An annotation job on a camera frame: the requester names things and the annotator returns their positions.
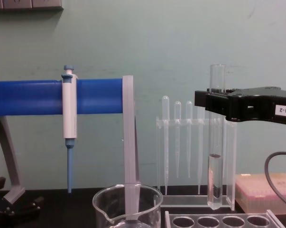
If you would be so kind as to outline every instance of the rack hole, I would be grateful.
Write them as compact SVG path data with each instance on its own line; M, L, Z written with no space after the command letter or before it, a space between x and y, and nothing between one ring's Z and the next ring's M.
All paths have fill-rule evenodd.
M219 221L214 217L201 217L198 219L198 223L204 227L218 227Z
M223 223L225 223L228 226L237 228L240 228L245 224L244 220L237 216L224 217Z
M263 216L260 216L260 215L249 216L247 218L247 221L250 224L255 225L257 227L266 227L269 225L269 220Z
M194 225L194 221L190 217L176 217L173 220L173 224L175 224L177 227L189 228Z

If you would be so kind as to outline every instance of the label on clamp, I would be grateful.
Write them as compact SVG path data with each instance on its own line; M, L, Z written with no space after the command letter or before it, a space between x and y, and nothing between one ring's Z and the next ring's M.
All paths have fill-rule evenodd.
M277 104L275 115L286 116L286 106Z

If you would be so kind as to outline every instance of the glass beaker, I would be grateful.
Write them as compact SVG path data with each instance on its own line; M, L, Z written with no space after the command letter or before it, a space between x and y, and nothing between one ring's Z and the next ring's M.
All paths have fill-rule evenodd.
M162 201L163 195L146 185L119 184L105 188L92 199L96 228L160 228Z

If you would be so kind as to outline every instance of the blue pipette holder bar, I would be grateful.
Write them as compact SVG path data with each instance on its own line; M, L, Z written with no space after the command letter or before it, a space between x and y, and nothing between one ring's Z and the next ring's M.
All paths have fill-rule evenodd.
M0 116L63 113L62 81L0 81ZM122 79L77 81L78 114L123 112Z

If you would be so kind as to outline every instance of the black cable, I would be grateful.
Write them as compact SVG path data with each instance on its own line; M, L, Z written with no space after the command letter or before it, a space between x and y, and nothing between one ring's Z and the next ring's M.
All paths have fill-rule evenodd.
M268 181L268 184L270 185L270 187L272 188L272 190L275 192L275 194L277 196L279 196L279 198L286 204L286 198L278 191L278 189L274 186L274 184L272 183L271 181L271 178L269 176L269 172L268 172L268 164L270 162L270 160L275 157L275 156L278 156L278 155L286 155L286 152L275 152L271 155L268 156L268 158L266 159L265 161L265 176L266 176L266 179Z

